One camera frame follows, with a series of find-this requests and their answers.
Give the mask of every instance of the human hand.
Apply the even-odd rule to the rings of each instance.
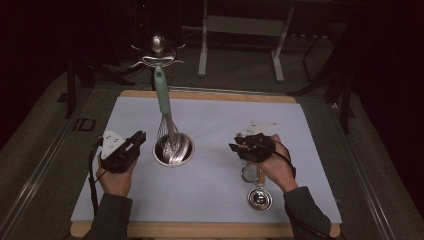
[[[281,143],[278,134],[274,134],[271,137],[272,140]],[[282,154],[288,160],[290,155],[288,150],[281,144],[275,143],[276,152]],[[297,183],[294,180],[293,172],[290,166],[276,154],[272,154],[267,160],[257,163],[259,168],[264,171],[265,175],[275,182],[281,190],[286,193],[297,188]]]
[[[102,168],[99,163],[96,177],[102,185],[103,191],[108,194],[127,197],[131,189],[131,176],[137,161],[134,161],[126,172],[111,173]]]

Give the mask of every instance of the ladle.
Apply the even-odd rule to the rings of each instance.
[[[268,210],[272,205],[271,194],[264,189],[265,173],[260,170],[257,188],[252,189],[247,195],[250,206],[257,211]]]

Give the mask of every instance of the green whisk handle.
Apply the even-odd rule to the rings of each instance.
[[[162,67],[155,68],[155,88],[156,94],[159,100],[159,108],[162,114],[168,114],[171,112],[169,103],[168,84],[166,83],[166,75],[162,70]]]

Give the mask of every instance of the gray sleeve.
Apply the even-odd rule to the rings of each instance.
[[[329,234],[331,230],[330,219],[315,205],[315,201],[307,187],[299,187],[284,194],[287,215],[291,220],[293,234],[296,239],[322,239],[319,238],[296,222],[303,223],[321,233]]]
[[[127,239],[131,207],[129,198],[103,194],[91,229],[83,239]]]

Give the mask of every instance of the white paper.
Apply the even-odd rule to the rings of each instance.
[[[250,121],[263,121],[278,123],[272,132],[264,134],[280,135],[297,168],[299,186],[308,186],[331,222],[341,223],[299,104],[171,99],[171,109],[179,131],[195,143],[193,158],[181,167],[168,168],[153,158],[152,148],[162,117],[156,98],[119,97],[107,125],[107,129],[125,137],[139,130],[147,132],[129,194],[134,201],[131,221],[288,223],[283,193],[269,179],[265,189],[272,195],[272,207],[264,212],[250,207],[247,195],[255,185],[243,181],[245,161],[228,146]],[[97,191],[100,199],[100,184]],[[92,219],[86,181],[71,220]]]

